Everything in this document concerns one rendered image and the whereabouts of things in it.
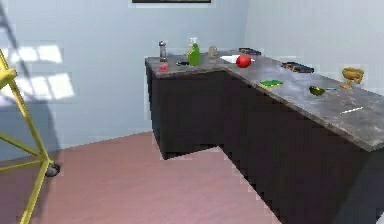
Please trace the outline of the golden statue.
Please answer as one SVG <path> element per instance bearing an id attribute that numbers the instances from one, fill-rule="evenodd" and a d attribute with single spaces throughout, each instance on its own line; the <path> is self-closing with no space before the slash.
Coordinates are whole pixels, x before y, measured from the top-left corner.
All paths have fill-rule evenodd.
<path id="1" fill-rule="evenodd" d="M 348 67 L 342 70 L 342 75 L 346 82 L 342 84 L 341 87 L 344 89 L 352 89 L 351 83 L 355 82 L 356 84 L 360 84 L 364 76 L 364 71 L 361 69 Z"/>

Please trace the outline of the dark book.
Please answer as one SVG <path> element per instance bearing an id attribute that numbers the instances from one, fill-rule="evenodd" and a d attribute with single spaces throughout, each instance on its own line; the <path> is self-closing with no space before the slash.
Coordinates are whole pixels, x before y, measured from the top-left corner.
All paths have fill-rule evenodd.
<path id="1" fill-rule="evenodd" d="M 262 55 L 262 53 L 258 50 L 252 49 L 252 48 L 239 48 L 239 52 L 248 54 L 248 55 Z"/>

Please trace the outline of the framed wall picture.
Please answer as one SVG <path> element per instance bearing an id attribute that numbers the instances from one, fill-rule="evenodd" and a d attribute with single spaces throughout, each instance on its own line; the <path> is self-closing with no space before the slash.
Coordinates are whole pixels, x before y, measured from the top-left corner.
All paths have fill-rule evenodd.
<path id="1" fill-rule="evenodd" d="M 142 8 L 185 8 L 210 7 L 216 0 L 129 0 L 132 7 Z"/>

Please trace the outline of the green spray bottle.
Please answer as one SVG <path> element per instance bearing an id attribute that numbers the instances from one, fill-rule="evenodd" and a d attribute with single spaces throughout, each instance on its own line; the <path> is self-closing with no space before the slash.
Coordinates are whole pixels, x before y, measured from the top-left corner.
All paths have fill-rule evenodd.
<path id="1" fill-rule="evenodd" d="M 197 44 L 197 38 L 190 39 L 190 49 L 188 51 L 188 63 L 191 66 L 197 66 L 200 64 L 200 49 Z"/>

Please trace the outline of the black flat tray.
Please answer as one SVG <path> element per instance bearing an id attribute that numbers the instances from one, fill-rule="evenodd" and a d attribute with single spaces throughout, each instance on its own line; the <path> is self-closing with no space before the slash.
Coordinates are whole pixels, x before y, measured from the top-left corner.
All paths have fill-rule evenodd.
<path id="1" fill-rule="evenodd" d="M 296 62 L 285 62 L 282 67 L 297 73 L 313 73 L 314 69 Z"/>

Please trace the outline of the red apple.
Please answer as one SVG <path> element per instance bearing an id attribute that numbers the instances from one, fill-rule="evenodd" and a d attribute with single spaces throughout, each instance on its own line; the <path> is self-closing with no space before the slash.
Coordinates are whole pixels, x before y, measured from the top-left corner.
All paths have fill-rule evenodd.
<path id="1" fill-rule="evenodd" d="M 247 68 L 251 65 L 253 59 L 248 55 L 239 55 L 236 59 L 236 65 L 239 68 Z"/>

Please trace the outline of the yellow metal frame cart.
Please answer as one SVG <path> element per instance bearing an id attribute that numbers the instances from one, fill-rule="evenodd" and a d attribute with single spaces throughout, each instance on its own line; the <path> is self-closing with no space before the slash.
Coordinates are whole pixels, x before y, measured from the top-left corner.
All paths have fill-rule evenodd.
<path id="1" fill-rule="evenodd" d="M 11 89 L 11 92 L 14 96 L 15 102 L 18 106 L 18 109 L 23 116 L 28 129 L 36 143 L 36 146 L 38 150 L 34 150 L 32 147 L 20 142 L 17 139 L 14 139 L 10 136 L 7 136 L 5 133 L 0 131 L 0 139 L 15 146 L 18 149 L 21 149 L 22 151 L 30 154 L 34 157 L 34 160 L 19 163 L 16 165 L 9 165 L 5 167 L 0 167 L 0 173 L 6 172 L 9 170 L 15 170 L 18 168 L 23 167 L 29 167 L 33 165 L 39 166 L 39 172 L 36 177 L 33 189 L 31 191 L 31 194 L 29 196 L 28 203 L 26 205 L 26 208 L 24 209 L 23 215 L 19 221 L 19 224 L 30 224 L 33 212 L 35 210 L 35 206 L 37 203 L 37 200 L 40 195 L 40 191 L 42 188 L 42 185 L 44 183 L 44 180 L 46 177 L 55 177 L 57 174 L 60 173 L 61 167 L 59 164 L 55 163 L 50 156 L 47 153 L 47 150 L 45 149 L 44 143 L 33 123 L 32 117 L 28 111 L 28 108 L 25 104 L 25 101 L 20 93 L 20 90 L 17 86 L 17 83 L 15 81 L 15 78 L 17 76 L 17 71 L 13 68 L 10 68 L 7 60 L 0 49 L 0 90 L 2 90 L 5 86 L 9 86 Z"/>

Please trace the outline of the green sponge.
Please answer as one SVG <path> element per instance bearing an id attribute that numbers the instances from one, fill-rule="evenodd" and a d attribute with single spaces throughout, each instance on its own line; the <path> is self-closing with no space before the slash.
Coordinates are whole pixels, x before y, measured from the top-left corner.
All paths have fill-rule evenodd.
<path id="1" fill-rule="evenodd" d="M 261 81 L 259 83 L 259 86 L 261 86 L 262 88 L 272 88 L 272 87 L 277 87 L 279 85 L 282 85 L 283 82 L 282 81 L 279 81 L 279 80 L 265 80 L 265 81 Z"/>

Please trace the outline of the black kitchen counter cabinet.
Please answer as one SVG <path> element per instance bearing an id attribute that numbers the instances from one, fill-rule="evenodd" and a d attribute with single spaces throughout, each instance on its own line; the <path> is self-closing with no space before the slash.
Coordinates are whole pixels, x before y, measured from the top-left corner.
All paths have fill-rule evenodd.
<path id="1" fill-rule="evenodd" d="M 257 56 L 246 69 L 201 57 L 145 60 L 152 129 L 164 158 L 219 146 L 282 224 L 384 218 L 384 96 Z M 283 84 L 262 88 L 261 81 Z M 312 95 L 310 86 L 323 88 Z M 340 114 L 340 112 L 364 109 Z"/>

